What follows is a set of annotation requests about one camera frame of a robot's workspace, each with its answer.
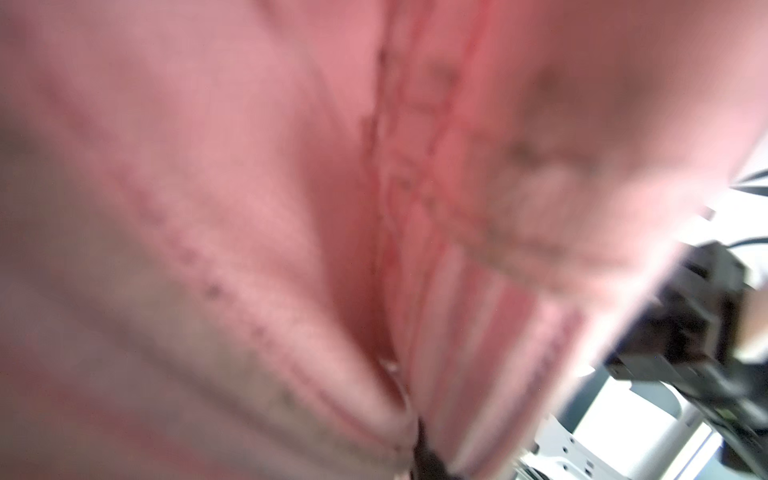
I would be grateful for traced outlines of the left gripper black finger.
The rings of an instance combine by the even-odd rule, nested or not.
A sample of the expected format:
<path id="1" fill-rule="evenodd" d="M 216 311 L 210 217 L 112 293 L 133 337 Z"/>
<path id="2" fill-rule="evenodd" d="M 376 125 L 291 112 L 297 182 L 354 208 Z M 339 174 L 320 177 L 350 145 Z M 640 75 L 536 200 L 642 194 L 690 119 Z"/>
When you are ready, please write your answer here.
<path id="1" fill-rule="evenodd" d="M 413 466 L 410 470 L 411 480 L 458 480 L 459 476 L 451 475 L 444 462 L 429 447 L 425 426 L 418 423 L 418 437 L 413 450 Z"/>

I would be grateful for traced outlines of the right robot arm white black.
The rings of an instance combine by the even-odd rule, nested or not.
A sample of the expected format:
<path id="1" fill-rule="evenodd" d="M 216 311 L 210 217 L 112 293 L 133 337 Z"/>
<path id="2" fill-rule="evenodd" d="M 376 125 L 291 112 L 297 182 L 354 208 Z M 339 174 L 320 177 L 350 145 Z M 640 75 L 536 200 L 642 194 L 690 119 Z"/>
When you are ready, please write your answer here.
<path id="1" fill-rule="evenodd" d="M 726 246 L 693 248 L 605 365 L 617 380 L 676 389 L 726 443 L 726 464 L 767 476 L 767 363 L 736 357 L 752 288 Z"/>

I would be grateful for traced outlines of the pink school backpack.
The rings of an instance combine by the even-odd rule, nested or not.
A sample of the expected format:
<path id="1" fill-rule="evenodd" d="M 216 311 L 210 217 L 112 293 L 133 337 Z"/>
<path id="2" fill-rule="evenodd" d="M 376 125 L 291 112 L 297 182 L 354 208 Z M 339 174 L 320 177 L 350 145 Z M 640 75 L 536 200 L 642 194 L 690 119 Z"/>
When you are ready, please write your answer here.
<path id="1" fill-rule="evenodd" d="M 766 131 L 763 1 L 5 1 L 1 475 L 490 479 Z"/>

